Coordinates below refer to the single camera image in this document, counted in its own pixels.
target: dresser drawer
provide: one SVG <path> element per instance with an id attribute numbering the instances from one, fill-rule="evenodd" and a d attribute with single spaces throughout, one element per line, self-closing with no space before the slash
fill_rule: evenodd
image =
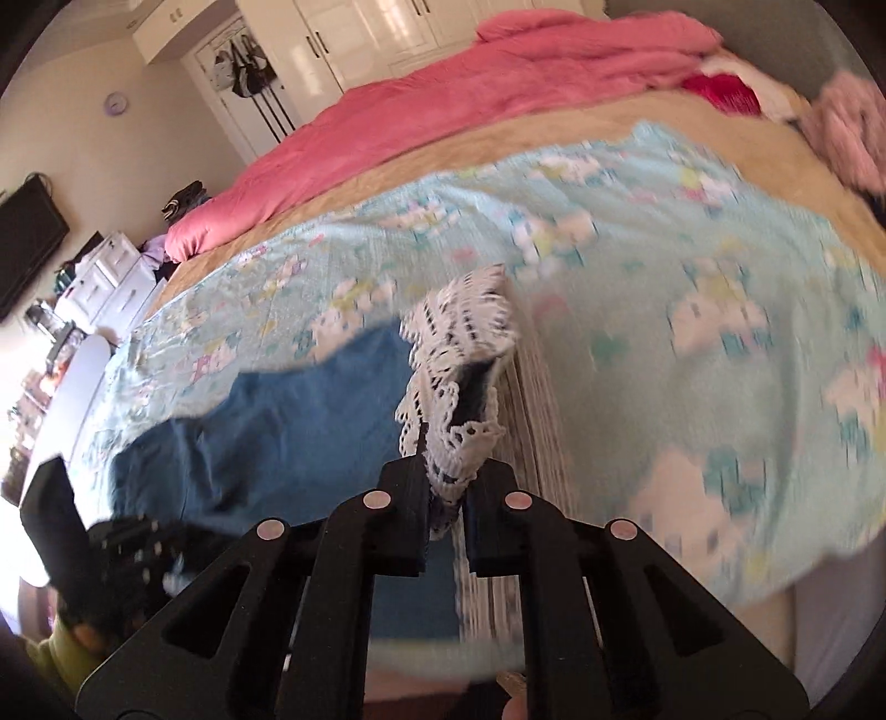
<path id="1" fill-rule="evenodd" d="M 95 263 L 107 278 L 115 285 L 119 285 L 132 270 L 141 253 L 129 242 L 122 232 L 115 232 L 108 236 L 98 248 Z"/>
<path id="2" fill-rule="evenodd" d="M 95 332 L 114 345 L 122 344 L 156 285 L 153 271 L 139 259 L 96 317 Z"/>
<path id="3" fill-rule="evenodd" d="M 56 315 L 73 321 L 86 333 L 93 330 L 93 320 L 114 293 L 114 283 L 95 264 L 90 265 L 58 298 Z"/>

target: blue cloth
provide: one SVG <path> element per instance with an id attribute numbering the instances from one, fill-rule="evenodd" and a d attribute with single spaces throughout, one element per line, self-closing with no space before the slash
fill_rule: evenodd
<path id="1" fill-rule="evenodd" d="M 239 375 L 214 410 L 160 423 L 116 457 L 114 514 L 238 536 L 268 517 L 328 516 L 400 456 L 410 347 L 387 323 L 305 370 Z M 458 637 L 452 543 L 432 543 L 428 560 L 422 578 L 378 578 L 373 637 Z"/>

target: light blue bedsheet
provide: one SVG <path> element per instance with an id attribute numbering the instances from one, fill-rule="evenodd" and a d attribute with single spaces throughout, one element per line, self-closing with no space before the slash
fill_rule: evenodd
<path id="1" fill-rule="evenodd" d="M 881 280 L 826 220 L 650 124 L 427 176 L 241 254 L 113 358 L 75 482 L 109 500 L 109 459 L 148 427 L 497 262 L 544 346 L 582 520 L 636 519 L 730 605 L 883 525 Z"/>

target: white wardrobe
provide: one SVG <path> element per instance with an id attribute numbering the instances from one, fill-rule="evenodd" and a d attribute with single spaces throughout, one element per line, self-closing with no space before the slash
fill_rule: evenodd
<path id="1" fill-rule="evenodd" d="M 468 47 L 498 12 L 581 0 L 237 0 L 302 121 L 344 90 L 399 77 Z"/>

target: pink comforter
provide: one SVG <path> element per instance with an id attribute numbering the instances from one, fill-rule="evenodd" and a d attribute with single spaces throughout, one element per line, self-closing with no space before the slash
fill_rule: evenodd
<path id="1" fill-rule="evenodd" d="M 407 77 L 349 90 L 255 161 L 167 235 L 182 262 L 391 158 L 511 117 L 671 88 L 720 36 L 677 12 L 599 22 L 564 11 L 505 12 L 473 46 Z"/>

